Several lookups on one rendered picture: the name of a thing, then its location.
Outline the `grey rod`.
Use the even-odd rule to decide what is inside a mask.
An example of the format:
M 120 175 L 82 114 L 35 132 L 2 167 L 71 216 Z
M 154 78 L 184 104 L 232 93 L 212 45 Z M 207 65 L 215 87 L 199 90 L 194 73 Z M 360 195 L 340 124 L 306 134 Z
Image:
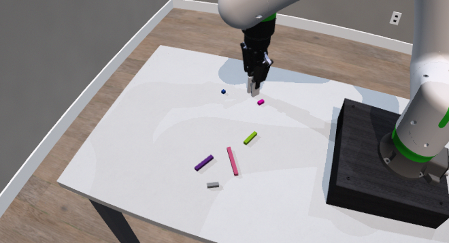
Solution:
M 219 183 L 218 182 L 211 182 L 211 183 L 207 183 L 207 188 L 216 188 L 219 187 Z

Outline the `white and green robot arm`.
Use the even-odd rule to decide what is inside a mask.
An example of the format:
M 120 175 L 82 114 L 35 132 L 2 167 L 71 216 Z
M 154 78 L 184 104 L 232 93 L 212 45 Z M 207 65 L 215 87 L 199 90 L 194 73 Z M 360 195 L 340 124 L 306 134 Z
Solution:
M 274 34 L 276 12 L 299 0 L 218 0 L 220 17 L 248 37 Z M 449 173 L 449 0 L 414 0 L 410 101 L 378 145 L 384 167 L 433 186 Z

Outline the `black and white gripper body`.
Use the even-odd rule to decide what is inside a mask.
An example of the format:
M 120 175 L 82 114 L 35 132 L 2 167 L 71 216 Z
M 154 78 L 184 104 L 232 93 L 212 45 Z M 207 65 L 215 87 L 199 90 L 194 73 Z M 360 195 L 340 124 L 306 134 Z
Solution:
M 271 36 L 263 39 L 255 39 L 248 37 L 244 34 L 244 43 L 245 45 L 248 45 L 247 48 L 253 48 L 253 52 L 257 52 L 257 61 L 261 61 L 265 57 L 265 53 L 268 55 L 267 48 L 270 45 Z M 257 49 L 257 50 L 256 50 Z

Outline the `purple rod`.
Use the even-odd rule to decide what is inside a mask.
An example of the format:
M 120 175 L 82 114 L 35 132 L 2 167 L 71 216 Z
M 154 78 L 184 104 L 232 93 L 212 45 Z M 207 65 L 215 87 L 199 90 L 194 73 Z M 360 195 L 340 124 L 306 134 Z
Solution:
M 200 162 L 197 166 L 195 166 L 195 170 L 198 172 L 202 167 L 208 164 L 214 157 L 212 155 L 208 156 L 202 162 Z

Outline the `lime green rod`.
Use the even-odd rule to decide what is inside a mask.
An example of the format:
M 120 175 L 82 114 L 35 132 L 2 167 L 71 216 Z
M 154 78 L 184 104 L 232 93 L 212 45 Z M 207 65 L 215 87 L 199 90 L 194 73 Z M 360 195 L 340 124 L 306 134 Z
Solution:
M 244 144 L 245 145 L 247 145 L 255 136 L 257 135 L 257 132 L 256 131 L 254 131 L 249 137 L 247 137 L 245 140 L 244 140 Z

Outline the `pink rod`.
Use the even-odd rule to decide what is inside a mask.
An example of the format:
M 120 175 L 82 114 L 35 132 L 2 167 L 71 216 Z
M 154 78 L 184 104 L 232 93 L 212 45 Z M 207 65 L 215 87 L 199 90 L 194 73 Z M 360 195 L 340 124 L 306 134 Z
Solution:
M 231 151 L 231 147 L 227 147 L 227 152 L 228 152 L 228 155 L 229 155 L 229 159 L 230 159 L 230 162 L 231 162 L 231 166 L 232 166 L 232 169 L 233 169 L 234 176 L 238 176 L 238 171 L 237 171 L 237 167 L 236 167 L 236 164 L 235 164 L 235 160 L 233 158 L 233 153 Z

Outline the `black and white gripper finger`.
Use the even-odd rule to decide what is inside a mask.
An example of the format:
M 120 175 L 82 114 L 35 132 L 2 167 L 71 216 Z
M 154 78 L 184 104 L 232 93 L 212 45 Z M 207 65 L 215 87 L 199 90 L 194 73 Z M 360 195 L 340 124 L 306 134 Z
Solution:
M 266 52 L 265 57 L 261 61 L 257 61 L 257 52 L 253 52 L 253 63 L 254 63 L 254 75 L 252 81 L 252 97 L 259 95 L 260 84 L 266 80 L 267 74 L 269 72 L 270 66 L 273 64 L 273 60 L 269 60 Z M 263 63 L 262 63 L 263 62 Z M 260 72 L 260 73 L 259 73 Z
M 243 56 L 243 62 L 244 62 L 244 71 L 248 73 L 248 90 L 247 93 L 251 93 L 252 91 L 252 79 L 254 75 L 254 63 L 252 62 L 253 58 L 252 56 L 252 49 L 246 47 L 245 43 L 242 42 L 240 44 L 242 48 L 242 56 Z M 248 68 L 247 68 L 248 67 Z

